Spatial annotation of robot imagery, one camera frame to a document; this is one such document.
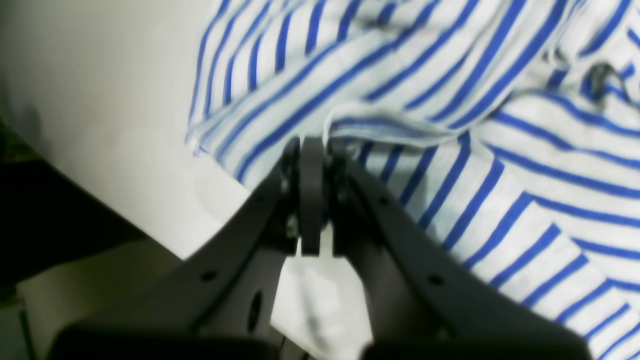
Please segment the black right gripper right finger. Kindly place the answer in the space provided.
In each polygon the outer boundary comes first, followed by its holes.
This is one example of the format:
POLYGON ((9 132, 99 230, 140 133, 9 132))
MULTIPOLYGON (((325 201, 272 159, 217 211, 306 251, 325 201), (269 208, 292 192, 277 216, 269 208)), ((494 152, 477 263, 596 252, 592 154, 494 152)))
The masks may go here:
POLYGON ((410 219, 342 143, 307 137, 300 149, 303 256, 333 254, 365 289, 374 337, 364 360, 589 360, 576 333, 482 283, 410 219))

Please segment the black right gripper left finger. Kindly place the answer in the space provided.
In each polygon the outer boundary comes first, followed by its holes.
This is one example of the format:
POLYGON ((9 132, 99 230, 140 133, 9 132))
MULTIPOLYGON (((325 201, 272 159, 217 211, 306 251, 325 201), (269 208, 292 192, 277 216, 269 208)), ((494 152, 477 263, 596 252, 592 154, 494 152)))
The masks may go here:
POLYGON ((297 242, 300 140, 231 220, 151 287, 67 326, 52 360, 278 360, 268 339, 281 269, 297 242))

